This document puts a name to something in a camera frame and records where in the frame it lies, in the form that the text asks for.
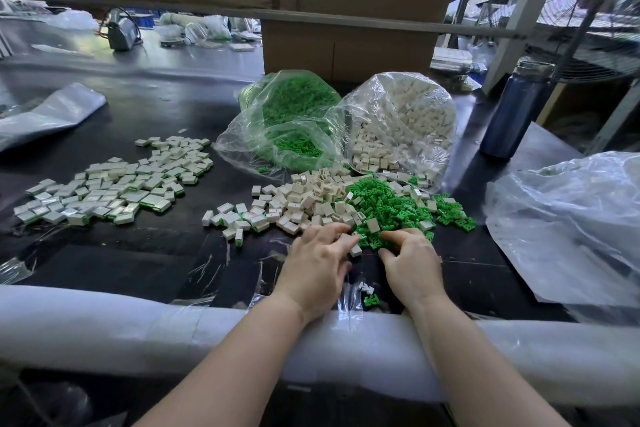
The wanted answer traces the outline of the person's left hand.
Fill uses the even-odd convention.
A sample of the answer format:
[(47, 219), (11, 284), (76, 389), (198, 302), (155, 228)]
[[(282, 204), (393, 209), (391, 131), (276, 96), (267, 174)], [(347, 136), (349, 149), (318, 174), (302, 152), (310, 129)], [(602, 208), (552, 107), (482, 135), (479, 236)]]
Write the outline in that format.
[(272, 297), (295, 306), (304, 325), (331, 310), (340, 286), (340, 262), (360, 241), (343, 223), (312, 225), (289, 248)]

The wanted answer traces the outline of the small brown cardboard box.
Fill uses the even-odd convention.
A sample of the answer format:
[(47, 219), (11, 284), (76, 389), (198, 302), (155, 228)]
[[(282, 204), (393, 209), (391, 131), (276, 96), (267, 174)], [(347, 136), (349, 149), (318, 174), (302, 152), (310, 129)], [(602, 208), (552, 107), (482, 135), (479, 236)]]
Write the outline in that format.
[(328, 82), (362, 83), (385, 72), (426, 74), (437, 38), (424, 32), (262, 21), (266, 73), (308, 70)]

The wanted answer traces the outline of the metal standing fan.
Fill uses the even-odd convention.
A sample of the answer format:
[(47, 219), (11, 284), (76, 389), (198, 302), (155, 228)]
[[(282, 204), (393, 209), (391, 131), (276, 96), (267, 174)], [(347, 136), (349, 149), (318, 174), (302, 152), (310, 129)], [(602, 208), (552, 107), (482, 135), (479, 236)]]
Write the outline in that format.
[(527, 54), (553, 65), (552, 83), (640, 76), (640, 0), (546, 0)]

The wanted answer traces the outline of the pile of green clips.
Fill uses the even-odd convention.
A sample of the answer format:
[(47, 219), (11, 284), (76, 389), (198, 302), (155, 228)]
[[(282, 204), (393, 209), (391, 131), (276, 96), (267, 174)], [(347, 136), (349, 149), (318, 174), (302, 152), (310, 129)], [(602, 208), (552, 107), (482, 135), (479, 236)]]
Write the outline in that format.
[(477, 221), (449, 194), (430, 194), (417, 187), (412, 178), (407, 185), (396, 181), (363, 178), (349, 186), (355, 209), (355, 232), (361, 249), (389, 248), (383, 232), (416, 229), (432, 242), (438, 227), (457, 227), (464, 232), (476, 229)]

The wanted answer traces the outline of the stack of white trays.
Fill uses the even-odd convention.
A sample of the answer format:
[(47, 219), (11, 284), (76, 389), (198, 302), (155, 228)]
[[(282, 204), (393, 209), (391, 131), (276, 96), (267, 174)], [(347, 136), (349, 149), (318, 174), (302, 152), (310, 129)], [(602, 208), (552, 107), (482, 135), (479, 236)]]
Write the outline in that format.
[(448, 73), (469, 74), (473, 63), (472, 54), (467, 50), (436, 46), (429, 67)]

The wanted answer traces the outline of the dark blue water bottle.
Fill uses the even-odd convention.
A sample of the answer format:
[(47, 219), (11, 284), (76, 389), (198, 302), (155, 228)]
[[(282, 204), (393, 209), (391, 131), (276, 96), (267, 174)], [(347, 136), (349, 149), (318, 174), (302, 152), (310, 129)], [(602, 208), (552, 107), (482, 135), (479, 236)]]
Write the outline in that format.
[(550, 93), (555, 68), (554, 64), (535, 60), (517, 63), (479, 146), (484, 156), (504, 161), (514, 156), (529, 125), (540, 114), (543, 98)]

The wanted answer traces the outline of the person's left forearm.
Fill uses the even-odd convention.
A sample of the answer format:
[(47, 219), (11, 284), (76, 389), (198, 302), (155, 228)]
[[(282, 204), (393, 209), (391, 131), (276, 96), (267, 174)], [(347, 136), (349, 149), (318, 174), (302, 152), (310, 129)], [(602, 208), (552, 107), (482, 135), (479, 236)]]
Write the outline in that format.
[(274, 293), (133, 427), (257, 427), (310, 312)]

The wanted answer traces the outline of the pile of white housings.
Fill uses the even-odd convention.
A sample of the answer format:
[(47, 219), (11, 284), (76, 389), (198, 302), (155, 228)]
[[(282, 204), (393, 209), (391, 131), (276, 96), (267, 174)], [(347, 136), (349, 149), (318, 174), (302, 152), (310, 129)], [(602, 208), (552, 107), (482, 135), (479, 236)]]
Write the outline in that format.
[(278, 187), (252, 187), (251, 204), (224, 203), (202, 216), (203, 227), (221, 227), (223, 237), (243, 246), (248, 232), (260, 234), (275, 226), (297, 236), (309, 226), (344, 223), (352, 229), (365, 222), (365, 214), (356, 209), (362, 198), (349, 190), (360, 180), (347, 164), (304, 171)]

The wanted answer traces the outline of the crumpled clear bags with parts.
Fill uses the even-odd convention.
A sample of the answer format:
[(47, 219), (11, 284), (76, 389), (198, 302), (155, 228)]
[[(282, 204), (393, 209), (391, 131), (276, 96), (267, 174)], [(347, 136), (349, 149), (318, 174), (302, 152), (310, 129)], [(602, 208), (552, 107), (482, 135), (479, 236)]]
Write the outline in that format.
[(196, 16), (190, 14), (164, 12), (156, 21), (154, 31), (161, 42), (216, 47), (219, 43), (232, 41), (228, 18), (220, 15)]

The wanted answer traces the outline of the flat grey plastic bag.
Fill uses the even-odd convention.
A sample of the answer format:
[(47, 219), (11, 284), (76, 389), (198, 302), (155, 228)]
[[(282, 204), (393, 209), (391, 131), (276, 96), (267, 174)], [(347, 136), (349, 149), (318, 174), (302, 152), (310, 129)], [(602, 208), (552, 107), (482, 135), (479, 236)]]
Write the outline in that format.
[(0, 153), (74, 128), (105, 106), (106, 97), (81, 83), (54, 91), (36, 105), (18, 105), (0, 114)]

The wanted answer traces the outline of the person's right hand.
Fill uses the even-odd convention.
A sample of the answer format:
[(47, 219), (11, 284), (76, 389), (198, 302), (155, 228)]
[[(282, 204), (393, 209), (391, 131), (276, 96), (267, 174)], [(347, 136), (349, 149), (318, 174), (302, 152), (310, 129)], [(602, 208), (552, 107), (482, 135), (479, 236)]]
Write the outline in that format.
[(390, 250), (400, 256), (396, 274), (386, 274), (394, 295), (413, 314), (429, 300), (447, 299), (442, 277), (442, 259), (419, 229), (402, 229), (381, 233)]

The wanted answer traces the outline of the grey metal rail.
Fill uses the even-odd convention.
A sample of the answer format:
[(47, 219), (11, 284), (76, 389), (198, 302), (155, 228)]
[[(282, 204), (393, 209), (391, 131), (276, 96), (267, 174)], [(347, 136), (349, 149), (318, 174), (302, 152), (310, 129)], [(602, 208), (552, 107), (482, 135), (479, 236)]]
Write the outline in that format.
[(284, 23), (304, 23), (313, 25), (345, 26), (354, 28), (371, 28), (376, 30), (393, 30), (399, 32), (421, 32), (430, 34), (479, 35), (496, 37), (499, 39), (515, 39), (526, 41), (531, 37), (531, 30), (518, 31), (513, 29), (489, 26), (469, 26), (461, 24), (426, 23), (420, 21), (404, 21), (396, 19), (367, 18), (359, 16), (341, 16), (316, 12), (300, 12), (277, 9), (235, 9), (218, 7), (210, 4), (156, 2), (137, 0), (46, 0), (58, 1), (65, 4), (85, 5), (87, 7), (132, 7), (141, 9), (167, 10), (176, 12), (192, 12), (212, 15), (222, 15), (239, 18), (255, 18)]

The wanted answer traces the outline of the white foam edge padding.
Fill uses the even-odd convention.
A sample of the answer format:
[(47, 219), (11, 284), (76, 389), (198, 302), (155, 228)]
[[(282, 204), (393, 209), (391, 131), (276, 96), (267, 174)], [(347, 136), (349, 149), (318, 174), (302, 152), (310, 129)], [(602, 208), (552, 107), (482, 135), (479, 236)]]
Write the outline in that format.
[[(245, 315), (118, 294), (0, 285), (0, 360), (105, 375), (178, 375)], [(551, 403), (640, 405), (640, 328), (498, 319), (476, 324)], [(393, 314), (331, 311), (302, 334), (282, 379), (445, 400), (412, 321)]]

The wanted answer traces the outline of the white metal post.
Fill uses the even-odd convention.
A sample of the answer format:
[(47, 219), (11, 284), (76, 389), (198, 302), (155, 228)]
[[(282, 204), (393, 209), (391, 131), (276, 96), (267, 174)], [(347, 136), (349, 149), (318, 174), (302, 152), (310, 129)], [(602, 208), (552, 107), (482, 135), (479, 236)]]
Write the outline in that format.
[[(507, 29), (520, 34), (530, 33), (540, 16), (546, 0), (517, 0), (515, 9), (508, 20)], [(504, 75), (510, 74), (517, 65), (525, 49), (525, 41), (520, 39), (501, 39), (497, 52), (486, 73), (482, 86), (488, 96)]]

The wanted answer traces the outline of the clear bag of white housings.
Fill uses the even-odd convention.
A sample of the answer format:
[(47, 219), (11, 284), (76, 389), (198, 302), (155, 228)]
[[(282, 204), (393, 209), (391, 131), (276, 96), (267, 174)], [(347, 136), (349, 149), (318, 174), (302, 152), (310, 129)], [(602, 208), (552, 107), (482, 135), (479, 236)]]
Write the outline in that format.
[(347, 94), (326, 119), (339, 156), (355, 172), (391, 172), (436, 192), (449, 166), (457, 125), (451, 95), (420, 73), (386, 72)]

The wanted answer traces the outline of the large crumpled clear plastic bag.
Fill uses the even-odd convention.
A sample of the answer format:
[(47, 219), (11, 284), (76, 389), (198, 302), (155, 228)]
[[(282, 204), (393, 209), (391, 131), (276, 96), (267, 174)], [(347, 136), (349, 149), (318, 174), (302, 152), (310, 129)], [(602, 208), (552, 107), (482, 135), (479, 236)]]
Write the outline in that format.
[(640, 327), (640, 152), (505, 174), (487, 184), (484, 213), (539, 302), (580, 323)]

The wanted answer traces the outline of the person's right forearm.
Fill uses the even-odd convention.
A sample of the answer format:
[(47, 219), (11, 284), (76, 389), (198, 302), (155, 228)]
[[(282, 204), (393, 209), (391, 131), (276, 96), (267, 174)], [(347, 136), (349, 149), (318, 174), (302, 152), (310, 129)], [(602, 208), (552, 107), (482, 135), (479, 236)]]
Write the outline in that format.
[(458, 427), (571, 427), (447, 296), (406, 308)]

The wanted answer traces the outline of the clear bag of green clips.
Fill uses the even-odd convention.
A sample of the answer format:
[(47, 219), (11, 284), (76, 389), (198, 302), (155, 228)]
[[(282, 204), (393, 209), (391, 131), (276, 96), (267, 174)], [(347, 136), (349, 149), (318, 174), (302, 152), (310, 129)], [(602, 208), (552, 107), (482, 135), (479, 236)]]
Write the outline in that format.
[(212, 146), (229, 164), (254, 174), (341, 165), (346, 139), (341, 100), (310, 71), (270, 73), (237, 93), (241, 111)]

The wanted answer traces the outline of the pile of assembled white-green parts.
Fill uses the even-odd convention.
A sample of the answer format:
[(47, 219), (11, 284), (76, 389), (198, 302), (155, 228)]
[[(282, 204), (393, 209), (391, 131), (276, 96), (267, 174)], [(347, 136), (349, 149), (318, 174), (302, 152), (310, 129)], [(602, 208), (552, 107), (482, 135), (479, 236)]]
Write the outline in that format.
[(42, 180), (26, 190), (12, 216), (25, 226), (83, 227), (92, 220), (128, 225), (140, 210), (163, 215), (212, 168), (211, 144), (183, 135), (137, 139), (134, 145), (148, 156), (131, 162), (114, 156), (90, 164), (67, 183)]

